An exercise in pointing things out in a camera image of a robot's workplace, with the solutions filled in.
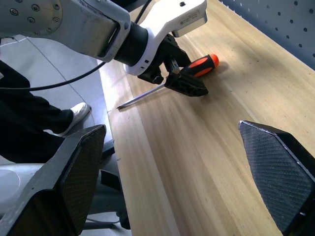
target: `person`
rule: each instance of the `person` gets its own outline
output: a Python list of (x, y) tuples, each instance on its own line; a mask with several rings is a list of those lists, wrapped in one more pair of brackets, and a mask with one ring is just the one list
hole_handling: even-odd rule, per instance
[[(30, 82), (0, 60), (0, 88), (29, 88)], [(0, 155), (15, 163), (46, 163), (63, 136), (90, 111), (86, 103), (60, 110), (24, 91), (0, 91)], [(44, 132), (52, 130), (55, 135)]]

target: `shoe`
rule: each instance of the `shoe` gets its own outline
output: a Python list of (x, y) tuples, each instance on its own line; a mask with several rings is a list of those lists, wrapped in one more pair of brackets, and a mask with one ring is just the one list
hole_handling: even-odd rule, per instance
[(86, 104), (85, 102), (81, 102), (78, 105), (71, 108), (73, 112), (73, 120), (71, 124), (69, 125), (68, 129), (65, 130), (65, 132), (62, 132), (60, 134), (56, 134), (56, 136), (63, 137), (65, 134), (67, 134), (70, 129), (75, 126), (77, 123), (79, 123), (81, 120), (83, 120), (84, 117), (88, 115), (90, 112), (90, 106)]

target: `screwdriver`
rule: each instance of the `screwdriver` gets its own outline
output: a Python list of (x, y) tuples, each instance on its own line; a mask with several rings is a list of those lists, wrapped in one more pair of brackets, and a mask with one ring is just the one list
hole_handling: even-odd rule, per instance
[[(181, 70), (181, 73), (187, 73), (190, 75), (193, 75), (195, 77), (203, 76), (210, 71), (212, 71), (214, 68), (216, 68), (219, 65), (219, 58), (215, 54), (210, 54), (207, 56), (204, 56), (202, 58), (199, 58), (195, 61), (193, 61), (191, 64), (187, 65)], [(149, 94), (156, 92), (160, 90), (161, 88), (165, 87), (165, 84), (159, 85), (155, 87), (154, 89), (147, 91), (133, 99), (131, 99), (128, 102), (125, 102), (124, 104), (117, 107), (118, 110), (128, 107), (135, 103), (136, 101), (142, 99), (143, 97), (148, 96)]]

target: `gray floor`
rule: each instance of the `gray floor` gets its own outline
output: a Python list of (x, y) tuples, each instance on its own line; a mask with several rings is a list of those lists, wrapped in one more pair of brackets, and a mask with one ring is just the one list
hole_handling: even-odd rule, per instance
[[(81, 75), (97, 65), (93, 58), (76, 53), (64, 45), (47, 39), (15, 37), (5, 39), (0, 46), (0, 59), (23, 74), (31, 82), (31, 87), (60, 83)], [(85, 101), (92, 108), (92, 113), (71, 132), (96, 124), (106, 124), (105, 141), (112, 139), (108, 114), (98, 72), (60, 88), (34, 92), (60, 109), (69, 109)], [(0, 156), (0, 164), (8, 161)], [(101, 221), (117, 221), (114, 213), (89, 216)], [(122, 228), (117, 230), (84, 231), (84, 236), (130, 236), (131, 232)]]

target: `orange screwdriver handle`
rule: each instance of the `orange screwdriver handle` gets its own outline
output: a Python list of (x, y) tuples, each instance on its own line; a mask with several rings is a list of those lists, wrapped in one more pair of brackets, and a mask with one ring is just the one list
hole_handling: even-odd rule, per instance
[(200, 77), (212, 71), (219, 65), (219, 58), (214, 55), (207, 55), (192, 62), (190, 65), (184, 67), (182, 72)]

